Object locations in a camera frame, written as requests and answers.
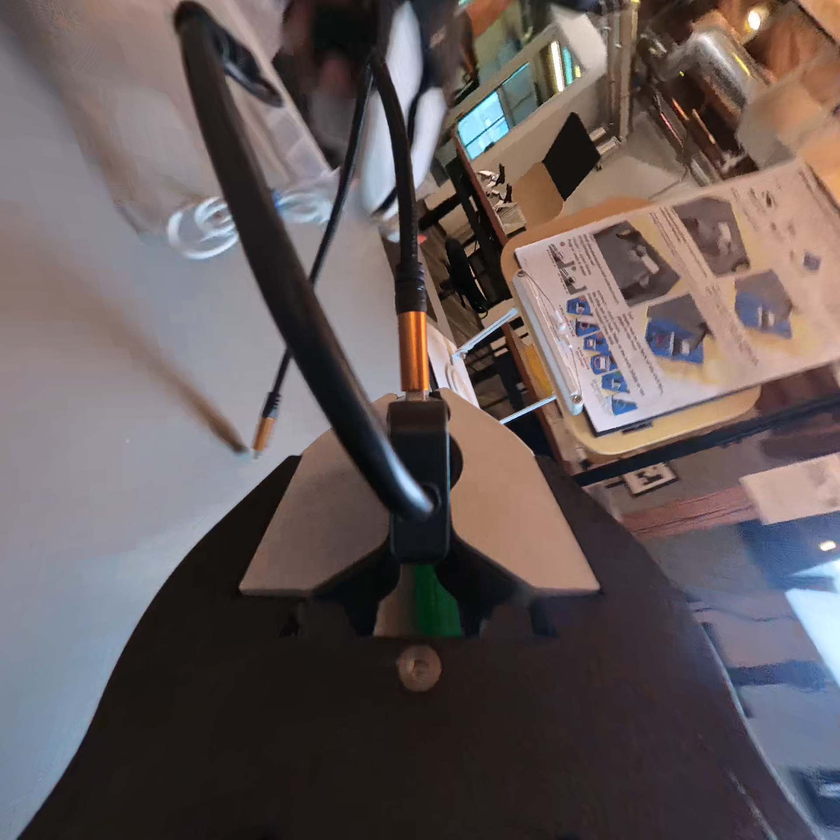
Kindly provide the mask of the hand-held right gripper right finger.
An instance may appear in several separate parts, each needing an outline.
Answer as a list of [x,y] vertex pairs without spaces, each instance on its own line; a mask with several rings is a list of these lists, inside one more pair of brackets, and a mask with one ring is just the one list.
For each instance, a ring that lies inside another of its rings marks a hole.
[[463,460],[450,491],[455,536],[537,595],[599,592],[531,449],[457,393],[443,388],[440,395]]

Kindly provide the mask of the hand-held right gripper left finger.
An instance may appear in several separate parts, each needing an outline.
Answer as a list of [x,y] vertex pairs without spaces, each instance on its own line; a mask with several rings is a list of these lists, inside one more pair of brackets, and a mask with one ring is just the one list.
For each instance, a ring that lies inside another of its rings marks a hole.
[[301,454],[239,591],[310,596],[378,550],[389,524],[336,433],[324,432]]

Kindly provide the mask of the clear plastic storage box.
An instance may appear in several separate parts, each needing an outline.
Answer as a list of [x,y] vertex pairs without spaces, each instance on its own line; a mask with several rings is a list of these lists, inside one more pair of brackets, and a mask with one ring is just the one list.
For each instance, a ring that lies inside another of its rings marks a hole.
[[[271,189],[331,181],[332,167],[288,101],[272,107],[235,81],[229,90]],[[221,198],[177,45],[80,73],[74,97],[79,135],[138,235],[164,238],[176,212]]]

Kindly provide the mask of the printed marker tag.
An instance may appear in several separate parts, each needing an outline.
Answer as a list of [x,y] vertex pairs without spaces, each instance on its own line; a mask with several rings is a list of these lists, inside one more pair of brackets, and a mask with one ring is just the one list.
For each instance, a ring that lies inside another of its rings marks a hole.
[[631,497],[641,497],[679,481],[679,476],[670,463],[657,463],[635,469],[621,475],[622,482]]

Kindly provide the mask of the beige chair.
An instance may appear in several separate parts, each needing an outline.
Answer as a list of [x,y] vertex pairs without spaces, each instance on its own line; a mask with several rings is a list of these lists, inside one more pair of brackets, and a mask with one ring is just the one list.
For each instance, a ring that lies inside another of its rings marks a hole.
[[511,197],[518,205],[526,228],[545,224],[564,210],[560,190],[542,161],[531,166],[513,183]]

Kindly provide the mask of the white document stand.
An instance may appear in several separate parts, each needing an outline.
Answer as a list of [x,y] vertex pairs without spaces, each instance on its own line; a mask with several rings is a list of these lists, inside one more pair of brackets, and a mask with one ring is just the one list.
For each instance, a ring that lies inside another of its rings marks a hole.
[[[497,221],[485,221],[485,213],[478,215],[479,222],[476,226],[480,233],[490,235],[491,253],[500,258],[500,269],[508,284],[517,268],[513,255],[514,246],[509,245],[512,238],[520,244],[529,244],[571,228],[600,222],[615,215],[648,209],[651,206],[652,203],[645,199],[618,196],[579,213],[561,213],[538,224],[532,230],[525,229],[514,235],[506,234]],[[528,400],[525,414],[535,414],[553,455],[563,461],[579,458],[566,452],[570,446],[577,447],[582,452],[582,457],[593,459],[600,466],[618,459],[628,459],[631,455],[660,448],[671,442],[705,434],[744,417],[753,417],[754,406],[762,393],[761,386],[757,385],[657,417],[647,425],[597,437],[585,418],[582,415],[571,415],[561,400],[551,400],[538,406],[541,397],[553,395],[545,359],[538,350],[526,350],[526,345],[510,324],[502,325],[499,332],[506,341],[507,351],[516,366],[519,381],[523,384],[523,394]]]

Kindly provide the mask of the printed instruction sheet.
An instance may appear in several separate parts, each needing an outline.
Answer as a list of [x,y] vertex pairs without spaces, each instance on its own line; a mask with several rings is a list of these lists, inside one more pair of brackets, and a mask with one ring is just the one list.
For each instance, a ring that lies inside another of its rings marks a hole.
[[559,223],[512,287],[597,437],[838,361],[838,204],[801,158]]

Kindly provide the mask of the silver air duct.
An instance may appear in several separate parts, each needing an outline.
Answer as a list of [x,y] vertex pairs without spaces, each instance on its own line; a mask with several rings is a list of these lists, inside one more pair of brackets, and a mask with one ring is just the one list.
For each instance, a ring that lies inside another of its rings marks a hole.
[[696,21],[685,40],[668,48],[655,73],[662,81],[695,78],[738,119],[773,82],[770,71],[750,55],[732,29],[712,18]]

